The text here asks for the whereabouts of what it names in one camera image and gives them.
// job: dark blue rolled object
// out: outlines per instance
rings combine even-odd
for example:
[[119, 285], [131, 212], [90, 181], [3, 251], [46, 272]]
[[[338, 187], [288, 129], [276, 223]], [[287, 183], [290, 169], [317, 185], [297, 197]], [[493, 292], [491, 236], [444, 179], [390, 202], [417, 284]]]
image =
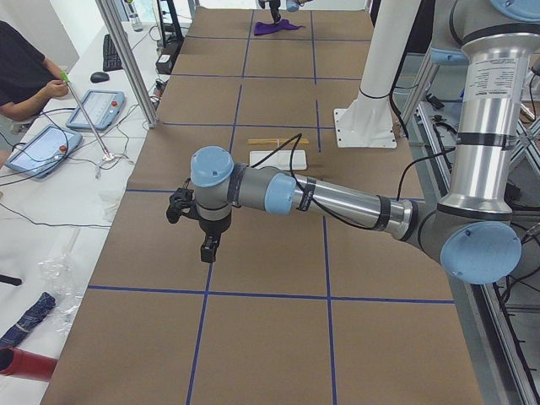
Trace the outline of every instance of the dark blue rolled object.
[[0, 338], [0, 348], [15, 348], [37, 327], [56, 304], [48, 293], [43, 293], [19, 321]]

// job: black shirt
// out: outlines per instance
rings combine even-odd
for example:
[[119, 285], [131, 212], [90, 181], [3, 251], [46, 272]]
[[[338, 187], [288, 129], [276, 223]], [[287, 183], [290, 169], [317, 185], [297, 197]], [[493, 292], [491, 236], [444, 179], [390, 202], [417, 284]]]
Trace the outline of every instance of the black shirt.
[[44, 60], [16, 29], [0, 21], [0, 105], [27, 100], [55, 79]]

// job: computer mouse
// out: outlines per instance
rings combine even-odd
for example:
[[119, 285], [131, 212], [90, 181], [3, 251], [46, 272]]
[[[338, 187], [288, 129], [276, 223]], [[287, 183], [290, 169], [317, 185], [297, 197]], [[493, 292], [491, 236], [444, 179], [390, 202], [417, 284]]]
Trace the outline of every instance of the computer mouse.
[[109, 80], [109, 74], [105, 72], [94, 72], [90, 76], [90, 82], [92, 83], [106, 82], [107, 80]]

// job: black keyboard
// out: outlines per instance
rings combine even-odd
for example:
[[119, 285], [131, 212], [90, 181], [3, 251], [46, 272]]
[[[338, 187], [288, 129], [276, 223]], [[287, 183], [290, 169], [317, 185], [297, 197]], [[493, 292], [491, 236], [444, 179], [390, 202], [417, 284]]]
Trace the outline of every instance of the black keyboard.
[[116, 52], [111, 36], [105, 34], [103, 37], [103, 71], [110, 72], [111, 70], [120, 69], [122, 69], [122, 60], [120, 60], [120, 56]]

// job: white desk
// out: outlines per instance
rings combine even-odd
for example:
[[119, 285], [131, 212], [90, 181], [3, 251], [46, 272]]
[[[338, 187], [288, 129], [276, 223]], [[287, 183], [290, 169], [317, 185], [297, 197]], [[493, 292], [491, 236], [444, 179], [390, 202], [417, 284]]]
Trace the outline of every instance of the white desk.
[[[138, 61], [147, 89], [151, 89], [158, 74], [154, 64], [157, 59], [155, 43], [148, 35], [150, 26], [140, 33], [132, 31], [126, 25], [130, 43], [137, 44], [133, 50]], [[87, 89], [114, 89], [126, 94], [126, 104], [121, 114], [113, 123], [118, 123], [130, 106], [137, 100], [132, 92], [123, 70], [109, 72], [111, 80], [99, 84], [89, 81], [90, 74], [102, 69], [102, 44], [105, 28], [96, 36], [89, 49], [81, 56], [69, 73], [73, 87], [81, 97]], [[75, 107], [73, 97], [51, 100], [45, 111], [56, 108]], [[50, 117], [59, 126], [64, 126], [71, 111], [51, 113]], [[30, 140], [49, 120], [38, 118], [23, 141]], [[129, 137], [127, 155], [136, 161], [148, 126], [139, 107], [134, 108], [129, 117], [120, 125], [120, 129]], [[98, 164], [103, 152], [91, 132], [85, 132], [79, 151], [72, 154], [75, 159], [87, 159]], [[121, 154], [127, 138], [113, 129], [103, 141], [115, 154]], [[36, 222], [48, 224], [102, 224], [110, 225], [116, 208], [104, 200], [120, 201], [126, 188], [127, 178], [132, 173], [133, 165], [122, 159], [110, 170], [102, 170], [100, 179], [96, 179], [96, 168], [84, 161], [66, 160], [52, 174], [43, 180], [29, 179], [19, 183], [0, 186], [4, 196], [1, 203]], [[5, 167], [0, 170], [0, 185], [10, 181], [24, 179], [24, 175], [15, 174]], [[51, 290], [51, 282], [41, 276], [38, 265], [48, 259], [61, 257], [69, 249], [71, 274], [74, 285], [84, 290], [94, 271], [95, 264], [105, 243], [108, 229], [36, 226], [0, 207], [0, 274], [22, 278], [23, 284], [14, 287], [0, 283], [0, 336], [7, 331], [40, 297], [44, 291]], [[57, 305], [66, 305], [64, 300]], [[59, 332], [62, 326], [62, 314], [53, 311], [20, 345], [23, 350], [58, 358], [62, 352], [68, 332]], [[39, 404], [46, 389], [46, 383], [0, 376], [0, 403], [2, 405]]]

